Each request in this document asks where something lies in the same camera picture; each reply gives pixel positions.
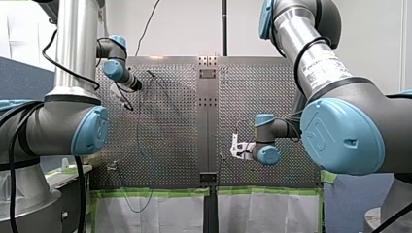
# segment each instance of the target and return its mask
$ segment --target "metal post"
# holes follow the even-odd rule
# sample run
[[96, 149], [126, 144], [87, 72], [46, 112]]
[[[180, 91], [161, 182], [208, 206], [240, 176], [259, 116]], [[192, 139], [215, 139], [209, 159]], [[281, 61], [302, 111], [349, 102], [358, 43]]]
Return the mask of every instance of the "metal post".
[[227, 56], [227, 0], [222, 0], [222, 56]]
[[[96, 0], [60, 0], [56, 61], [65, 68], [95, 80], [97, 14]], [[52, 95], [97, 99], [94, 86], [56, 68]]]

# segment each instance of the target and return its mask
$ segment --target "metal bracket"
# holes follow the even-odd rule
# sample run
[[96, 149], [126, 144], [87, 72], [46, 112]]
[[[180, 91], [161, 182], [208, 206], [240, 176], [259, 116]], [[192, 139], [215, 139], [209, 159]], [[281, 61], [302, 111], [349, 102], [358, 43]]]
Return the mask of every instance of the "metal bracket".
[[215, 183], [218, 178], [216, 172], [203, 172], [200, 173], [200, 182], [201, 183]]
[[215, 79], [216, 69], [200, 69], [199, 78], [200, 79]]

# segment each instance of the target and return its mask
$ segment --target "white object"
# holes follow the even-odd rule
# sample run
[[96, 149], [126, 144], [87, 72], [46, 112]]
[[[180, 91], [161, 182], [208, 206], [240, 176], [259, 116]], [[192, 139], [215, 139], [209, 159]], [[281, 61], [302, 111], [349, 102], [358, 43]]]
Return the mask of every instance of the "white object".
[[69, 160], [67, 158], [61, 159], [61, 171], [65, 171], [67, 168], [69, 168]]
[[238, 134], [232, 135], [232, 145], [230, 147], [230, 153], [233, 157], [243, 160], [254, 160], [252, 157], [252, 151], [255, 148], [255, 143], [242, 142], [238, 143]]

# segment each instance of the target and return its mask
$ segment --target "robotic arm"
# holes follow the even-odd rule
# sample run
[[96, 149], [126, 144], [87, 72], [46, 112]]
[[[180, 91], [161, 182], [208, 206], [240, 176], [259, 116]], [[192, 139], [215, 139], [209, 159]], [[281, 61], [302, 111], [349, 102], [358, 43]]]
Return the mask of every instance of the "robotic arm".
[[61, 232], [60, 194], [50, 191], [39, 157], [102, 149], [109, 119], [95, 95], [96, 57], [108, 59], [103, 72], [109, 79], [134, 91], [142, 88], [125, 68], [124, 38], [96, 38], [97, 13], [104, 3], [60, 0], [54, 89], [44, 103], [0, 101], [0, 139], [5, 142], [0, 144], [0, 232]]
[[340, 31], [340, 15], [330, 0], [264, 2], [259, 34], [293, 65], [298, 92], [292, 114], [301, 118], [256, 116], [252, 156], [273, 165], [279, 159], [271, 158], [279, 155], [272, 142], [301, 136], [312, 159], [330, 172], [410, 173], [412, 96], [385, 96], [372, 81], [352, 75], [332, 51]]

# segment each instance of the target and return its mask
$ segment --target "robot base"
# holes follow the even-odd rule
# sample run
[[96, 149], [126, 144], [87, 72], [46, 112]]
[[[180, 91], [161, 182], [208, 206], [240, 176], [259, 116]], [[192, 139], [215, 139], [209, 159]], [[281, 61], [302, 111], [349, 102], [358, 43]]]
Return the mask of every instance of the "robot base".
[[[50, 200], [38, 206], [30, 208], [26, 212], [16, 216], [16, 224], [19, 233], [61, 233], [62, 231], [62, 207], [61, 193], [58, 190], [51, 192]], [[12, 233], [10, 218], [0, 217], [0, 232]]]

